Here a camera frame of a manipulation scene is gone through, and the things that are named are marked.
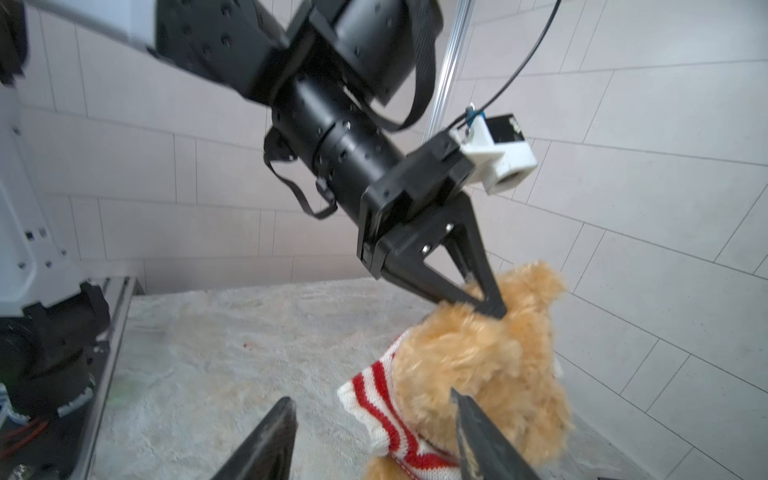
red and white striped sweater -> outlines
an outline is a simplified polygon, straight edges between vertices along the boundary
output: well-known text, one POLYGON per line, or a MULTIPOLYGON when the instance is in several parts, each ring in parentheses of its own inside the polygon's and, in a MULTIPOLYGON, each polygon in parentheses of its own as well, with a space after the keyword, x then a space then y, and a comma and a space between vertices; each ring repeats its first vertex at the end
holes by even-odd
POLYGON ((373 365, 337 392, 344 409, 368 429, 372 454, 390 455, 414 480, 459 480, 458 461, 408 429, 392 401, 392 359, 406 330, 373 365))

floor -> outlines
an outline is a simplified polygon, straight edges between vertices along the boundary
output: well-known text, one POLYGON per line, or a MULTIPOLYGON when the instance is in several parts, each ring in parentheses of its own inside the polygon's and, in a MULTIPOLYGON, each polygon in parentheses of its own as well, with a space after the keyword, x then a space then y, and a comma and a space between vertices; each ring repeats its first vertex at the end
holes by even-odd
MULTIPOLYGON (((292 478, 360 478, 366 433, 335 390, 431 306, 344 280, 136 297, 91 480, 205 480, 281 396, 298 404, 292 478)), ((543 480, 648 480, 578 418, 543 480)))

white tiled wall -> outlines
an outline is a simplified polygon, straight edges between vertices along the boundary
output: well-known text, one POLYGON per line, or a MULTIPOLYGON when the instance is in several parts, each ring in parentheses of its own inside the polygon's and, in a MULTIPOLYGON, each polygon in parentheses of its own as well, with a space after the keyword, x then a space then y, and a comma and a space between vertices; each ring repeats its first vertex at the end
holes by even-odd
MULTIPOLYGON (((301 0, 262 3, 287 25, 301 0)), ((438 58, 456 0, 440 4, 438 58)), ((368 276, 353 222, 301 213, 264 166, 266 108, 47 12, 29 8, 28 24, 18 82, 28 166, 89 275, 136 275, 149 293, 368 276)), ((379 106, 387 116, 406 117, 413 81, 379 106)), ((392 138, 411 151, 425 124, 392 138)), ((301 162, 275 168, 322 206, 301 162)))
MULTIPOLYGON (((446 118, 496 92, 553 3, 477 0, 446 118)), ((472 191, 489 258, 561 270, 574 410, 660 480, 768 478, 766 85, 765 0, 570 0, 489 109, 539 160, 472 191)))

metal pole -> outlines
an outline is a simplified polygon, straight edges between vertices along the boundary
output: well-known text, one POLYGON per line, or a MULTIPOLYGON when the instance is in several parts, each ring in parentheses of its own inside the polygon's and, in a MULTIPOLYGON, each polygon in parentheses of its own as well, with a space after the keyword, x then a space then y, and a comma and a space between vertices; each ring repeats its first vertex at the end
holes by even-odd
POLYGON ((424 140, 427 141, 440 130, 445 108, 448 104, 448 93, 453 83, 453 75, 456 73, 458 57, 462 54, 462 47, 469 30, 469 21, 472 19, 472 9, 475 0, 459 0, 456 5, 456 20, 451 27, 451 38, 445 49, 445 57, 442 60, 440 77, 435 90, 435 102, 429 111, 427 127, 424 130, 424 140))

teddy bear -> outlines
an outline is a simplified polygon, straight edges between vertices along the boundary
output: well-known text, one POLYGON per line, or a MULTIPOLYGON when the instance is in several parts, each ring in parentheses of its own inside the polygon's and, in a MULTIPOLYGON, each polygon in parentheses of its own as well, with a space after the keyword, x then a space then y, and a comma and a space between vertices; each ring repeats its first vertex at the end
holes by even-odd
MULTIPOLYGON (((442 302, 339 388, 345 410, 368 429, 365 480, 461 478, 452 388, 471 396, 529 465, 558 457, 570 410, 554 374, 549 306, 564 284, 541 262, 497 284, 502 319, 442 302)), ((476 284, 465 288, 481 295, 476 284)))

